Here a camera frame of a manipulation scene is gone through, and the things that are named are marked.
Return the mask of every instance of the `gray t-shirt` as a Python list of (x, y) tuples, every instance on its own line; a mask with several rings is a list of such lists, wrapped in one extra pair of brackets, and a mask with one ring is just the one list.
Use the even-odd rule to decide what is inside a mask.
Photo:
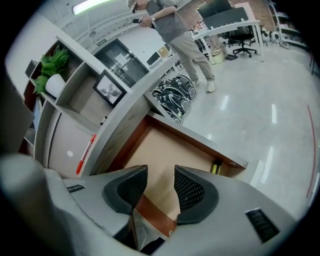
[[(172, 0), (149, 0), (146, 11), (150, 16), (152, 16), (169, 6), (177, 7), (177, 5)], [(177, 12), (159, 18), (153, 23), (155, 30), (159, 33), (159, 35), (162, 37), (162, 40), (166, 43), (171, 42), (177, 36), (180, 36), (182, 33), (188, 31), (187, 27), (184, 25), (182, 18)]]

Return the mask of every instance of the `door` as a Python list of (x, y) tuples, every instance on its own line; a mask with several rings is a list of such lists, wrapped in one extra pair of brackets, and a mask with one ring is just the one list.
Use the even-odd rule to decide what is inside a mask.
[(129, 88), (149, 70), (118, 40), (114, 40), (94, 55)]

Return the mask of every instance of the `man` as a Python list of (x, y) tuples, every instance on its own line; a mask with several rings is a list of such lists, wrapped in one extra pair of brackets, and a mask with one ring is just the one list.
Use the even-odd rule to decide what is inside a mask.
[(149, 15), (143, 16), (139, 20), (139, 25), (143, 28), (155, 28), (162, 40), (179, 55), (181, 63), (195, 86), (198, 86), (200, 81), (192, 60), (199, 65), (207, 80), (207, 92), (211, 93), (216, 89), (215, 76), (210, 64), (199, 51), (172, 0), (127, 0), (126, 5), (132, 13), (137, 10), (147, 11)]

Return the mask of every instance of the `cap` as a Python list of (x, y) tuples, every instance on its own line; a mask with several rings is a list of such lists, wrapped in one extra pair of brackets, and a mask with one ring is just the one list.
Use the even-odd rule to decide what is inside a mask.
[(126, 0), (126, 6), (131, 9), (131, 12), (134, 14), (136, 12), (136, 1), (135, 0)]

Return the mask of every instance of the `framed photo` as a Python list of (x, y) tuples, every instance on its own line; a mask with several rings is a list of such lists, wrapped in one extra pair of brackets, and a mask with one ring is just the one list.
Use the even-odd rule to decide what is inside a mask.
[(113, 108), (127, 93), (106, 70), (101, 73), (93, 89)]

